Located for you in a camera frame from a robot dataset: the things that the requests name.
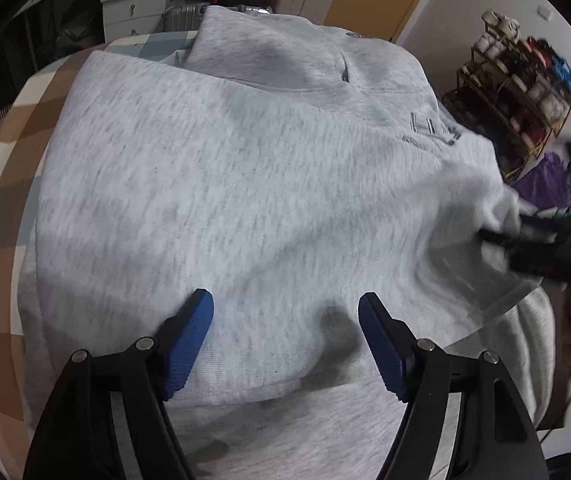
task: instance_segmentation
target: white shoe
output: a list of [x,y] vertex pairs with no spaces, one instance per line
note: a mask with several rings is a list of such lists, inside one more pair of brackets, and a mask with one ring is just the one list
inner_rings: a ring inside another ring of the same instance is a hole
[[490,27],[497,27],[499,25],[499,16],[492,9],[486,10],[482,15],[481,19],[488,23]]
[[517,74],[512,74],[511,78],[512,78],[512,81],[515,82],[515,85],[517,85],[521,89],[521,92],[526,94],[527,93],[527,86],[523,82],[523,80]]
[[569,106],[568,104],[561,102],[556,95],[550,93],[550,95],[539,103],[539,108],[550,123],[555,123],[561,120],[563,116],[568,113]]
[[489,35],[487,32],[484,32],[483,35],[474,44],[474,48],[483,54],[489,48],[489,46],[494,42],[495,42],[494,38],[491,35]]
[[543,95],[547,91],[547,87],[539,78],[537,78],[536,82],[532,85],[532,88],[527,91],[527,95],[532,101],[537,103],[543,98]]
[[461,72],[463,72],[465,75],[470,75],[475,73],[478,67],[479,67],[478,64],[476,64],[475,62],[468,61],[465,65],[461,67]]
[[504,16],[501,18],[499,22],[499,30],[505,34],[505,37],[508,38],[510,41],[514,41],[515,43],[518,41],[519,37],[521,36],[521,26],[512,18]]
[[485,54],[486,57],[488,57],[488,59],[494,59],[504,50],[505,50],[505,44],[503,44],[501,41],[495,41]]
[[520,39],[518,41],[519,47],[521,47],[522,50],[524,50],[525,52],[532,52],[532,48],[530,47],[530,45],[527,44],[527,41],[524,39]]
[[501,70],[501,72],[503,72],[504,74],[507,74],[509,71],[507,69],[507,66],[505,66],[505,64],[503,63],[503,61],[501,61],[500,59],[495,59],[494,60],[494,64],[496,66],[499,67],[499,70]]

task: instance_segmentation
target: wall switch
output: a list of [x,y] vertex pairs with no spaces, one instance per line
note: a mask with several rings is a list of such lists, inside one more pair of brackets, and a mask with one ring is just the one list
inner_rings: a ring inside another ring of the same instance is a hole
[[552,9],[550,9],[549,7],[540,5],[537,9],[536,9],[536,13],[541,16],[546,22],[549,22],[552,20],[552,17],[554,16],[554,13],[552,12]]

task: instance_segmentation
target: wooden shelf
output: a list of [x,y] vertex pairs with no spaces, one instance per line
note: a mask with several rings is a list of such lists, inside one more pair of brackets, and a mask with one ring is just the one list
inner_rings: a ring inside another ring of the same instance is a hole
[[553,92],[555,92],[556,96],[559,99],[561,99],[562,101],[565,101],[571,108],[571,100],[564,98],[562,92],[560,92],[559,88],[557,88],[557,86],[563,86],[563,81],[561,81],[557,77],[557,75],[554,73],[554,71],[552,71],[546,67],[543,67],[541,65],[541,61],[539,60],[539,57],[536,54],[534,54],[533,52],[529,52],[527,50],[524,50],[518,44],[518,42],[515,43],[514,41],[511,41],[508,38],[506,38],[505,34],[503,32],[501,32],[497,27],[493,27],[492,25],[489,25],[489,23],[487,23],[487,22],[483,22],[483,23],[485,24],[487,32],[491,32],[492,35],[498,40],[504,40],[504,43],[507,45],[507,47],[510,50],[516,52],[519,56],[521,56],[522,59],[526,60],[531,65],[536,66],[537,72],[540,72],[542,75],[546,75],[550,79],[552,79],[553,81],[550,84],[550,89]]
[[552,130],[555,133],[555,137],[557,136],[559,130],[563,126],[563,120],[552,123],[541,111],[539,105],[535,101],[533,101],[526,92],[523,92],[523,89],[512,80],[511,74],[509,73],[506,74],[505,72],[503,72],[503,70],[499,68],[499,66],[496,64],[496,62],[493,59],[489,59],[489,57],[486,56],[480,50],[477,50],[476,48],[472,47],[472,53],[473,53],[472,56],[474,54],[477,54],[477,56],[482,57],[485,60],[485,62],[491,64],[496,70],[498,70],[502,75],[504,75],[506,82],[510,85],[510,88],[513,88],[515,90],[515,92],[513,93],[517,95],[517,99],[521,100],[523,106],[527,107],[528,110],[530,110],[536,116],[536,118],[543,123],[543,126]]
[[501,121],[501,123],[505,126],[505,129],[508,131],[510,135],[510,140],[513,144],[518,144],[525,150],[525,156],[534,155],[536,153],[536,149],[530,150],[525,143],[525,141],[521,138],[521,135],[513,128],[512,124],[510,124],[510,120],[504,116],[504,114],[499,110],[493,103],[488,99],[485,95],[485,92],[469,77],[467,77],[461,70],[457,70],[457,75],[463,79],[466,84],[488,105],[488,108],[496,115],[496,117]]
[[[450,97],[447,94],[444,94],[441,97],[441,102],[447,108],[447,110],[453,115],[454,120],[456,120],[457,123],[462,124],[471,131],[474,131],[473,125],[469,124],[468,121],[466,121],[463,115],[460,113],[460,111],[454,107],[453,103],[450,101]],[[524,167],[525,167],[525,161],[523,162],[523,164],[521,164],[521,166],[518,166],[517,168],[514,168],[513,170],[510,171],[505,171],[501,168],[501,165],[499,164],[499,171],[501,172],[501,177],[503,178],[503,180],[507,182],[511,178],[516,178]]]

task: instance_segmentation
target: shoe rack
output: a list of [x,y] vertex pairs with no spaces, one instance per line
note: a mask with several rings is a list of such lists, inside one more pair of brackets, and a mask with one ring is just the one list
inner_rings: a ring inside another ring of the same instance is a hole
[[[495,148],[497,131],[502,128],[501,140],[505,142],[501,156],[497,149],[497,159],[504,180],[513,182],[531,160],[541,156],[547,143],[560,135],[571,116],[571,92],[525,40],[518,40],[517,34],[509,38],[485,20],[484,24],[491,38],[487,43],[497,47],[494,51],[491,46],[485,52],[480,50],[479,45],[485,46],[482,36],[470,48],[469,62],[456,72],[456,90],[444,94],[442,101],[457,121],[489,137]],[[517,72],[528,73],[529,84]],[[469,95],[470,91],[478,97],[477,102],[485,104],[483,113],[479,113],[478,105],[476,110],[469,111],[461,105],[458,98]],[[496,119],[489,121],[491,127],[483,124],[483,120],[476,120],[477,116],[485,115],[488,122],[487,112]]]

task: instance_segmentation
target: red shoe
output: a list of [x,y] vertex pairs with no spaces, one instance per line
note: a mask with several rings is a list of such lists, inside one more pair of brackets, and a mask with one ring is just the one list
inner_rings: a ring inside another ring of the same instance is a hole
[[532,53],[537,57],[539,62],[544,67],[550,68],[552,66],[552,58],[537,40],[535,40],[532,36],[528,36],[527,44],[532,49]]
[[543,128],[533,128],[521,134],[523,142],[530,150],[533,150],[545,140],[546,131]]

